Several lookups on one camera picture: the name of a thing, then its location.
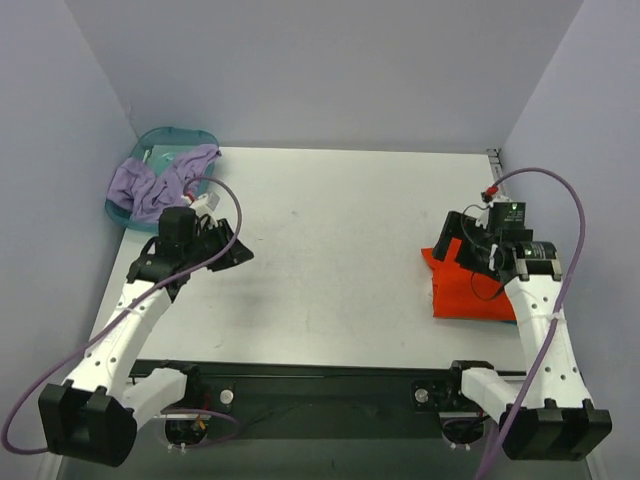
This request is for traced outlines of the orange t shirt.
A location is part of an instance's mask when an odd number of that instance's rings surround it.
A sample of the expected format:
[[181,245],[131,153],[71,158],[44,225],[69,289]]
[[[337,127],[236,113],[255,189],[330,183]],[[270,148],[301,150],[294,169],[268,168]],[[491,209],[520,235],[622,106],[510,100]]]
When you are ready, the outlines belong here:
[[455,262],[459,245],[459,240],[452,241],[444,261],[432,257],[432,248],[421,250],[432,272],[434,316],[477,321],[515,320],[500,282],[465,270]]

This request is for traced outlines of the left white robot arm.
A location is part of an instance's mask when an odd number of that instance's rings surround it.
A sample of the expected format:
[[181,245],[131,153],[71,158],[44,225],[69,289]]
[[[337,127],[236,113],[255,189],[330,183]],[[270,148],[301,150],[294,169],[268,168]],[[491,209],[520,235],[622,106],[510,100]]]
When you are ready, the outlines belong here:
[[38,407],[49,452],[117,467],[139,429],[164,410],[195,409],[203,388],[193,365],[168,361],[135,385],[131,370],[159,319],[192,273],[239,266],[254,254],[238,227],[190,207],[170,207],[158,234],[129,267],[118,303],[78,365],[60,384],[47,384]]

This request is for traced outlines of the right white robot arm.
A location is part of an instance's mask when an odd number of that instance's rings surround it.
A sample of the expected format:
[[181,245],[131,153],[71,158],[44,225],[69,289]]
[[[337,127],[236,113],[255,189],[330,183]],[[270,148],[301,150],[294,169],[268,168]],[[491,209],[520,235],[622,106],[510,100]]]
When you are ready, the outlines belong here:
[[456,263],[495,279],[515,314],[526,376],[508,383],[486,361],[455,361],[443,383],[448,404],[475,403],[500,428],[500,448],[511,460],[580,461],[612,431],[608,410],[594,406],[573,352],[567,321],[557,306],[569,276],[557,250],[536,241],[524,225],[523,204],[488,209],[482,219],[448,213],[433,249],[446,258],[458,240]]

